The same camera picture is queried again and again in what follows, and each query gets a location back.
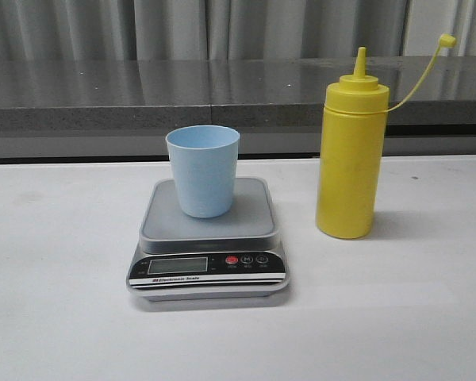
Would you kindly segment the light blue plastic cup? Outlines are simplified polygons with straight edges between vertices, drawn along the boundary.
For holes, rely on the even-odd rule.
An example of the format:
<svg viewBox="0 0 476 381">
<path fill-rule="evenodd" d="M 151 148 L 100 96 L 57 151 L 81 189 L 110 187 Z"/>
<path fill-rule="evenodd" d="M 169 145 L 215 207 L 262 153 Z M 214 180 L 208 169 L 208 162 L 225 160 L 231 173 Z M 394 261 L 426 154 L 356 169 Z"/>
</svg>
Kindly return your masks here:
<svg viewBox="0 0 476 381">
<path fill-rule="evenodd" d="M 233 200 L 240 134 L 194 125 L 169 132 L 166 144 L 182 211 L 198 218 L 225 214 Z"/>
</svg>

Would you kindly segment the yellow squeeze bottle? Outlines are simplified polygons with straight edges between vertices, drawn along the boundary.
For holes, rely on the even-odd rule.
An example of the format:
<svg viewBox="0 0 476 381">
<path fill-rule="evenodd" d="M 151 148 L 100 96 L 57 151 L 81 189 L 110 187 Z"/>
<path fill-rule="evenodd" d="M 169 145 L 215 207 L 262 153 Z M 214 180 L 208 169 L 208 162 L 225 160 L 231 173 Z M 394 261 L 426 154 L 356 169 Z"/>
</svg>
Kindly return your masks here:
<svg viewBox="0 0 476 381">
<path fill-rule="evenodd" d="M 367 74 L 364 47 L 352 73 L 326 89 L 316 225 L 330 237 L 358 239 L 372 229 L 389 101 L 389 87 Z"/>
</svg>

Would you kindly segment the silver electronic kitchen scale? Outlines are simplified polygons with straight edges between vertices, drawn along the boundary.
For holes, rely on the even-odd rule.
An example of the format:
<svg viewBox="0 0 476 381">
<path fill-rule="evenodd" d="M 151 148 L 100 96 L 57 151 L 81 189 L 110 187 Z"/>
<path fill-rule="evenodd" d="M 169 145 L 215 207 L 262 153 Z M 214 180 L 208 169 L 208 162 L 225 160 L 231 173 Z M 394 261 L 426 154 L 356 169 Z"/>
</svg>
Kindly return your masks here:
<svg viewBox="0 0 476 381">
<path fill-rule="evenodd" d="M 237 178 L 231 209 L 212 218 L 183 213 L 173 180 L 155 185 L 127 275 L 132 294 L 154 302 L 263 297 L 289 281 L 264 179 Z"/>
</svg>

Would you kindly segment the grey curtain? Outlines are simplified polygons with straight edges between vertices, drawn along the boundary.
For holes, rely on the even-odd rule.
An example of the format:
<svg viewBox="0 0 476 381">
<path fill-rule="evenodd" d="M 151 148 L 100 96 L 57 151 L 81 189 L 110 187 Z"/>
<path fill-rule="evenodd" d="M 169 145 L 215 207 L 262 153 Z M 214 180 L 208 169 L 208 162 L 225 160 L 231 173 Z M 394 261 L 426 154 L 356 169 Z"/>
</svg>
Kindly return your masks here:
<svg viewBox="0 0 476 381">
<path fill-rule="evenodd" d="M 0 60 L 476 56 L 476 1 L 0 1 Z"/>
</svg>

